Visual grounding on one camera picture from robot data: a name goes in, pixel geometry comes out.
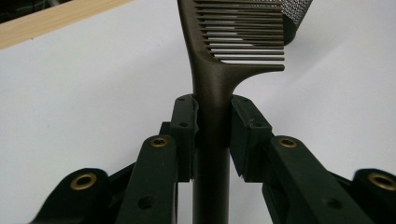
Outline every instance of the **black holder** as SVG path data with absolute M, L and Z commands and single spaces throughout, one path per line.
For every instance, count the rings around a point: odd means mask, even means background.
M 261 182 L 274 223 L 394 223 L 396 176 L 359 170 L 349 181 L 328 172 L 298 139 L 274 136 L 247 98 L 234 96 L 231 155 L 246 182 Z M 32 223 L 177 223 L 177 183 L 193 178 L 197 104 L 177 98 L 170 122 L 148 138 L 136 163 L 107 177 L 68 175 Z

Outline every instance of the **brass grommet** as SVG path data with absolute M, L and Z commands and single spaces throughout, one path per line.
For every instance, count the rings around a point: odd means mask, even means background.
M 279 139 L 279 144 L 282 147 L 297 147 L 297 142 L 291 138 L 282 137 Z
M 90 188 L 96 182 L 96 175 L 94 173 L 87 173 L 79 175 L 70 183 L 70 188 L 75 190 L 82 190 Z
M 168 139 L 163 137 L 157 137 L 151 140 L 152 147 L 164 147 L 168 145 Z
M 368 178 L 373 184 L 380 187 L 381 189 L 396 190 L 396 181 L 389 178 L 387 175 L 371 173 L 369 174 Z

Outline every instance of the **white background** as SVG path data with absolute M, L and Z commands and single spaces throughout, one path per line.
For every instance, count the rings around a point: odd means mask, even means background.
M 396 174 L 396 1 L 316 0 L 286 71 L 252 77 L 253 100 L 275 134 L 302 140 L 346 178 Z M 176 1 L 135 0 L 0 50 L 0 223 L 27 223 L 56 185 L 85 167 L 110 175 L 191 93 Z M 260 184 L 232 167 L 230 223 L 270 223 Z M 179 223 L 191 223 L 181 184 Z

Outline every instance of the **metal mesh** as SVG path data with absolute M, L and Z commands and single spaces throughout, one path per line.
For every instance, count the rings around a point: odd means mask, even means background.
M 291 18 L 299 27 L 312 0 L 280 0 L 280 2 L 283 2 L 283 14 Z

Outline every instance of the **comb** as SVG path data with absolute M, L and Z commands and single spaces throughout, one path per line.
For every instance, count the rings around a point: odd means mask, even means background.
M 283 71 L 282 3 L 178 0 L 199 105 L 193 223 L 228 223 L 233 90 L 244 79 Z
M 212 139 L 211 145 L 227 145 L 224 128 L 229 121 L 224 115 L 236 86 L 248 77 L 284 70 L 278 63 L 284 61 L 282 5 L 274 1 L 178 0 L 178 6 L 193 95 L 200 106 L 200 135 Z

